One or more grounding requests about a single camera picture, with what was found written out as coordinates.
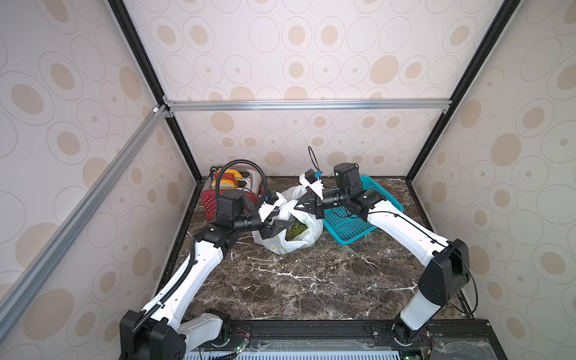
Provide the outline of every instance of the dark marble surface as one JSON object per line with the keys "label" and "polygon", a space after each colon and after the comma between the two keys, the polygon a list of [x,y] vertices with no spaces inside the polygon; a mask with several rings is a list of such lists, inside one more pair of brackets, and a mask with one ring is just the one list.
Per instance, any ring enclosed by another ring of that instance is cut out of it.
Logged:
{"label": "dark marble surface", "polygon": [[[375,179],[407,215],[423,223],[404,181]],[[334,186],[331,179],[324,183]],[[269,188],[279,192],[297,184],[296,178],[268,181]],[[190,253],[190,238],[206,223],[199,200],[175,269]],[[208,276],[184,318],[216,308],[236,320],[392,319],[414,295],[422,271],[412,254],[380,229],[345,247],[324,229],[314,246],[287,255],[272,253],[245,233]],[[464,316],[445,306],[435,318]]]}

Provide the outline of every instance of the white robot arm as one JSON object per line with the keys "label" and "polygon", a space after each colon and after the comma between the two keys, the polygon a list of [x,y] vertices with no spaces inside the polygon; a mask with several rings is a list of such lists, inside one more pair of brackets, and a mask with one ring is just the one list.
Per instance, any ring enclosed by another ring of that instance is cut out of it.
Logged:
{"label": "white robot arm", "polygon": [[[301,183],[309,188],[295,209],[324,218],[324,210],[345,206],[355,216],[390,234],[426,267],[418,291],[396,316],[393,331],[400,344],[412,343],[420,328],[471,278],[468,248],[434,234],[399,211],[384,195],[364,191],[358,167],[334,167],[336,188],[324,188],[318,172],[309,170]],[[269,238],[288,223],[272,216],[281,195],[268,192],[258,209],[245,212],[245,193],[227,190],[217,199],[218,210],[192,241],[191,253],[160,292],[137,313],[129,310],[120,321],[120,360],[182,359],[187,352],[211,341],[216,346],[230,337],[230,316],[214,309],[181,324],[188,305],[208,277],[238,240],[240,232],[258,230]]]}
{"label": "white robot arm", "polygon": [[420,328],[471,279],[468,247],[459,239],[448,241],[424,228],[377,191],[364,191],[356,164],[334,167],[336,188],[324,188],[319,174],[310,169],[300,176],[309,190],[295,209],[324,218],[324,210],[344,206],[351,216],[387,232],[426,267],[418,291],[395,318],[396,341],[412,343]]}

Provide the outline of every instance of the white plastic bag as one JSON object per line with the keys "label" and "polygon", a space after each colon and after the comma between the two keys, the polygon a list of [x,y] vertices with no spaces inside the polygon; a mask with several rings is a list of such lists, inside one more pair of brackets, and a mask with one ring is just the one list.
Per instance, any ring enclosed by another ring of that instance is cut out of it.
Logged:
{"label": "white plastic bag", "polygon": [[314,245],[322,234],[324,227],[322,220],[316,219],[312,214],[294,209],[294,206],[298,203],[298,198],[305,193],[306,188],[301,185],[291,187],[282,192],[282,196],[286,202],[279,207],[280,213],[278,214],[278,219],[288,220],[290,215],[293,215],[308,227],[306,230],[298,234],[291,241],[286,241],[286,230],[282,230],[278,235],[268,239],[262,239],[260,232],[253,231],[252,236],[254,236],[254,242],[277,254],[286,254],[296,249],[307,248]]}

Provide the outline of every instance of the wallpaper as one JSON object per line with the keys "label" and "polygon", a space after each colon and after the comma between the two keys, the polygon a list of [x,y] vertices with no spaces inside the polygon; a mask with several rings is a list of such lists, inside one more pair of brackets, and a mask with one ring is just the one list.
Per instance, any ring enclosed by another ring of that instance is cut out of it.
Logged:
{"label": "wallpaper", "polygon": [[116,360],[150,301],[194,190],[162,122],[0,345],[1,360]]}
{"label": "wallpaper", "polygon": [[450,97],[501,0],[125,0],[172,100]]}
{"label": "wallpaper", "polygon": [[0,4],[0,298],[152,101],[99,1]]}
{"label": "wallpaper", "polygon": [[352,111],[177,112],[203,175],[237,158],[270,176],[299,176],[312,168],[310,146],[326,174],[356,162],[363,175],[403,176],[441,114],[440,109]]}
{"label": "wallpaper", "polygon": [[510,360],[576,353],[575,35],[576,1],[524,2],[415,180]]}

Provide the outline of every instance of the robot forearm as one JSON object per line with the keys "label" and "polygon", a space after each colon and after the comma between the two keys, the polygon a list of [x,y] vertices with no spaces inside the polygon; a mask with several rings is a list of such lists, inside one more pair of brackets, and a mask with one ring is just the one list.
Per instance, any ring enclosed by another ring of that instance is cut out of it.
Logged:
{"label": "robot forearm", "polygon": [[420,327],[470,280],[468,247],[461,240],[450,242],[424,228],[379,192],[365,191],[355,164],[339,164],[334,174],[336,188],[324,188],[318,173],[312,170],[301,175],[301,183],[308,185],[309,191],[295,209],[324,218],[324,210],[344,206],[351,215],[387,232],[426,267],[418,291],[395,318],[396,340],[409,344]]}

